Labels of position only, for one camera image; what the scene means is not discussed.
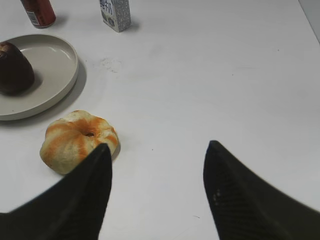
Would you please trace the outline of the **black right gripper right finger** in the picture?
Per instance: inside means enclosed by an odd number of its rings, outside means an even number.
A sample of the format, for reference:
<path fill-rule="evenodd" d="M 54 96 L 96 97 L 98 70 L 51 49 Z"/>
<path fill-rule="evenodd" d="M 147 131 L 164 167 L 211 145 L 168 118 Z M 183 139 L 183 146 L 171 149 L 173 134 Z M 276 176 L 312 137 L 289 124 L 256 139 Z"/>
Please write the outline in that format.
<path fill-rule="evenodd" d="M 206 150 L 203 183 L 221 240 L 318 240 L 320 213 L 256 175 L 219 141 Z"/>

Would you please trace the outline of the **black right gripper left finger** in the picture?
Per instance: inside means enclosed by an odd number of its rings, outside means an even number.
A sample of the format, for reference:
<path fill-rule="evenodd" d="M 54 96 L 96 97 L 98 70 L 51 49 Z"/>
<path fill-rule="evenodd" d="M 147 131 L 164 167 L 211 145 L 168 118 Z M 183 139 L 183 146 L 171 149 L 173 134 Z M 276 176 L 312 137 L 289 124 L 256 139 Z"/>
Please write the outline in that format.
<path fill-rule="evenodd" d="M 0 215 L 2 240 L 97 240 L 112 187 L 107 144 L 48 190 Z"/>

